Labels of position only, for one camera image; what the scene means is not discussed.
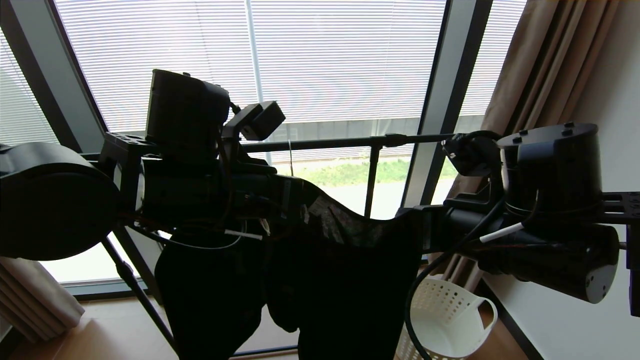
black garment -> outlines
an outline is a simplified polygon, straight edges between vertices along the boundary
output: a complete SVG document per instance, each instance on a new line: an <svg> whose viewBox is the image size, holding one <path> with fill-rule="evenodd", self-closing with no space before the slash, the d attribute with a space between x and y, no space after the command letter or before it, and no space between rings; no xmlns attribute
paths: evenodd
<svg viewBox="0 0 640 360"><path fill-rule="evenodd" d="M288 237L165 248L156 278L180 358L228 358L266 301L278 326L300 329L302 360L393 359L420 261L412 216L366 219L322 193Z"/></svg>

white cable sleeve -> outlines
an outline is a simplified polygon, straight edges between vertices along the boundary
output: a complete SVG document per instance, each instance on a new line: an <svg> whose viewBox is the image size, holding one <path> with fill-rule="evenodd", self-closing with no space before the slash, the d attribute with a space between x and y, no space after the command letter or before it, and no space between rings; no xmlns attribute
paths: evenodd
<svg viewBox="0 0 640 360"><path fill-rule="evenodd" d="M493 233L487 234L487 235L482 235L480 236L480 242L486 243L489 242L491 240L497 239L497 238L501 238L503 236L507 236L511 233L515 233L516 231L522 230L524 229L524 225L522 225L521 222L517 223L517 224L513 224L511 226L507 226L503 229L500 229L498 231L495 231Z"/></svg>
<svg viewBox="0 0 640 360"><path fill-rule="evenodd" d="M234 230L225 230L225 234L227 235L237 235L237 236L244 236L245 238L252 238L252 239L258 239L258 240L262 240L262 235L256 235L256 234L249 234L249 233L242 233L241 231L234 231Z"/></svg>

wooden floor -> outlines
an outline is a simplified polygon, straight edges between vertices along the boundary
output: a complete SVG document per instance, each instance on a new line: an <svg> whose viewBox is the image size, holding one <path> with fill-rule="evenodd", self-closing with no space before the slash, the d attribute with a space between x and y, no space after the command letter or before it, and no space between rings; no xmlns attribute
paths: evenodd
<svg viewBox="0 0 640 360"><path fill-rule="evenodd" d="M154 303L160 314L164 311ZM66 335L46 343L21 343L10 360L177 360L151 319L136 299L83 303L86 313ZM490 309L483 308L490 318ZM289 334L270 319L266 307L262 324L239 351L295 345L298 335ZM298 356L261 356L269 360L294 360ZM527 359L502 322L498 321L485 344L469 360Z"/></svg>

window frame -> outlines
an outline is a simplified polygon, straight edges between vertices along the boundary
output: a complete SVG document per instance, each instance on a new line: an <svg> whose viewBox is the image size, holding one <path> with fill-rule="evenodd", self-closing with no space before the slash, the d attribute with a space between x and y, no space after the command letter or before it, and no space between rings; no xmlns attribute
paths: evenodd
<svg viewBox="0 0 640 360"><path fill-rule="evenodd" d="M454 131L492 3L492 0L446 0L418 135ZM1 25L7 42L60 144L78 152L100 152L107 126L74 54L54 0L7 0L2 2L2 6ZM249 6L248 21L251 21L250 15ZM254 76L259 76L255 73L259 71L257 65L254 64ZM81 110L70 111L70 103ZM443 163L444 155L439 143L422 143L414 147L401 206L431 202ZM145 246L151 241L138 233L123 230L118 229L117 233L114 230L118 241L151 294L158 296L153 269L160 248ZM76 287L74 291L80 289L77 284L67 286ZM91 284L84 283L82 291L85 292L80 295L94 294L97 299L112 296L99 290L104 283L96 281L95 286L92 288Z"/></svg>

basket handle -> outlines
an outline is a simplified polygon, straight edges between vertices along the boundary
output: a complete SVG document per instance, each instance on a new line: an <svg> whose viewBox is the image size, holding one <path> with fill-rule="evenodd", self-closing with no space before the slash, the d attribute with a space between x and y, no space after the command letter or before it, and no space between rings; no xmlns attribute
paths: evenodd
<svg viewBox="0 0 640 360"><path fill-rule="evenodd" d="M478 297L477 299L473 300L467 308L467 310L469 309L476 310L485 301L489 303L489 305L491 305L491 310L493 311L493 319L491 320L491 323L484 328L484 332L481 338L482 339L481 343L486 340L486 337L489 336L489 333L493 329L493 326L495 325L496 322L498 322L498 309L495 307L495 304L491 300L487 299L486 297Z"/></svg>

